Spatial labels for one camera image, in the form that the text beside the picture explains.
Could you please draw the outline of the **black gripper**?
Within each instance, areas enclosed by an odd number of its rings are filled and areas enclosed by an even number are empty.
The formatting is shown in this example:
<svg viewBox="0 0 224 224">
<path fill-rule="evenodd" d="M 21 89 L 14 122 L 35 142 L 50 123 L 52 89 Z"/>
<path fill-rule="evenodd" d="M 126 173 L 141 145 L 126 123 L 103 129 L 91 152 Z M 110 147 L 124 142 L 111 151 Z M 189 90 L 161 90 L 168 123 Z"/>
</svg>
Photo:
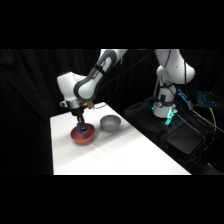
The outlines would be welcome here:
<svg viewBox="0 0 224 224">
<path fill-rule="evenodd" d="M 76 109 L 72 109 L 71 113 L 72 113 L 73 116 L 76 116 L 77 125 L 79 125 L 80 117 L 81 117 L 81 124 L 82 124 L 81 126 L 84 127 L 85 126 L 85 121 L 84 121 L 84 118 L 83 118 L 84 108 L 79 107 L 79 108 L 76 108 Z"/>
</svg>

